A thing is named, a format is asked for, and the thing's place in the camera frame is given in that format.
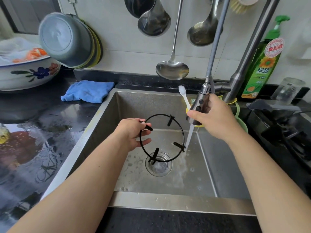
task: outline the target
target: countertop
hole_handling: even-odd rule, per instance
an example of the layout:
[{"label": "countertop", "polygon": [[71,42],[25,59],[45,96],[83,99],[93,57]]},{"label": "countertop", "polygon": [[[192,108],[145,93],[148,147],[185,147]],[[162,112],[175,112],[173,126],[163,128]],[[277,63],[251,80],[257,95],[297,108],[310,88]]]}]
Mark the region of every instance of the countertop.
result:
[{"label": "countertop", "polygon": [[52,81],[0,93],[0,232],[6,232],[40,200],[100,104],[62,102],[76,81],[61,70]]},{"label": "countertop", "polygon": [[[11,139],[10,147],[0,144],[0,232],[39,202],[100,106],[60,100],[75,82],[71,73],[61,70],[43,86],[0,93],[0,128]],[[261,232],[253,216],[108,208],[97,232],[124,231]]]}]

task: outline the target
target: pull-down faucet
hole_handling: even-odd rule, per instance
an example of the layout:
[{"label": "pull-down faucet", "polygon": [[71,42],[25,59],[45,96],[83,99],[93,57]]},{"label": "pull-down faucet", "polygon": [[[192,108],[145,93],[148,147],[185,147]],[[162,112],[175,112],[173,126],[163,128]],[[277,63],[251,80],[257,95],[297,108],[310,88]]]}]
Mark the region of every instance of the pull-down faucet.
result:
[{"label": "pull-down faucet", "polygon": [[[205,79],[204,84],[202,85],[200,92],[197,94],[196,100],[193,103],[190,110],[197,110],[202,113],[208,113],[207,104],[209,101],[209,93],[224,93],[223,100],[225,102],[231,103],[234,101],[235,97],[237,96],[243,84],[247,68],[249,67],[249,64],[252,61],[252,58],[255,54],[256,47],[261,41],[262,36],[272,18],[272,15],[279,1],[280,0],[267,0],[262,10],[262,13],[259,17],[259,20],[257,22],[257,25],[254,29],[254,32],[246,47],[246,50],[243,54],[243,57],[240,61],[240,64],[237,70],[235,71],[235,73],[231,76],[229,82],[228,83],[219,82],[219,83],[214,84],[213,78],[212,78],[212,67],[213,67],[216,50],[217,50],[219,39],[220,39],[221,29],[224,24],[229,2],[230,2],[230,0],[224,0],[224,5],[221,11],[221,15],[220,15],[216,33],[215,33],[214,42],[212,45],[211,56],[208,61],[206,79]],[[201,125],[200,122],[188,116],[186,117],[186,119],[190,124]]]}]

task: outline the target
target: sink rim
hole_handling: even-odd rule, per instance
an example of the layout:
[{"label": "sink rim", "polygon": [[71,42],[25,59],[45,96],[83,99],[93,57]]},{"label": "sink rim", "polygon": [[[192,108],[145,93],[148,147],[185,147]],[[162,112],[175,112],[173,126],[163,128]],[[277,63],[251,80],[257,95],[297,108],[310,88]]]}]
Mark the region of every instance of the sink rim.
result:
[{"label": "sink rim", "polygon": [[[165,93],[154,91],[140,91],[131,89],[112,89],[104,102],[99,107],[98,111],[92,118],[91,122],[83,132],[77,144],[74,146],[62,167],[55,175],[51,184],[43,194],[44,199],[48,194],[55,190],[60,184],[66,180],[71,169],[80,156],[85,144],[93,133],[106,110],[108,104],[117,92],[139,93],[139,94],[155,94],[180,96],[178,93]],[[172,211],[193,211],[206,213],[221,213],[221,214],[236,214],[255,216],[255,209],[251,200],[247,199],[228,199],[218,197],[192,197],[185,195],[170,195],[170,194],[152,194],[152,193],[137,193],[137,192],[122,192],[114,191],[109,207],[123,208],[139,208],[153,210],[172,210]]]}]

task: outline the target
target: white toothbrush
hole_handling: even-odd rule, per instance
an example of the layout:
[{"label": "white toothbrush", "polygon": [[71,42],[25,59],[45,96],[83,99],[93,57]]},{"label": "white toothbrush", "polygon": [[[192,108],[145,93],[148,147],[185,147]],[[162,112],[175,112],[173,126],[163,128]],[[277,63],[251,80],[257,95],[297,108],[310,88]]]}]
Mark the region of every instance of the white toothbrush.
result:
[{"label": "white toothbrush", "polygon": [[186,89],[185,89],[185,87],[184,87],[184,86],[179,86],[179,87],[178,87],[178,90],[179,90],[179,93],[180,93],[180,94],[183,96],[183,98],[185,99],[185,102],[186,102],[186,105],[187,105],[188,110],[190,110],[191,106],[190,106],[189,101],[188,101],[188,99],[187,99],[187,97],[186,97]]}]

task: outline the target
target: blue rag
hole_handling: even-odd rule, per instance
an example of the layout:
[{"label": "blue rag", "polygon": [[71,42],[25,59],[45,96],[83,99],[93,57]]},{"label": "blue rag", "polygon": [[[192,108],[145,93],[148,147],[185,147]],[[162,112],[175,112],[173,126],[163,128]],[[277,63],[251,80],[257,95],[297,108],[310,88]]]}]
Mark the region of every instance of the blue rag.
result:
[{"label": "blue rag", "polygon": [[90,103],[102,103],[114,86],[113,82],[101,83],[83,80],[72,84],[60,99],[62,101],[84,100]]}]

